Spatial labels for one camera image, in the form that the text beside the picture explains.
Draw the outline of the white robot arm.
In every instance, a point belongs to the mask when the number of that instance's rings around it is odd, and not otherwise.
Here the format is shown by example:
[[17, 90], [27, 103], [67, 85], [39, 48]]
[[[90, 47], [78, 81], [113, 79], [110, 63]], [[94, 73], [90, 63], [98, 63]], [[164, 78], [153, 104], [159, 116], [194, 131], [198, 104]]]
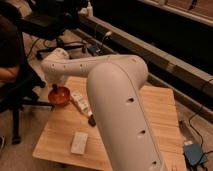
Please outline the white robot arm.
[[113, 171], [168, 171], [147, 119], [140, 89], [148, 77], [137, 55], [66, 59], [56, 53], [41, 62], [47, 80], [86, 79], [87, 97]]

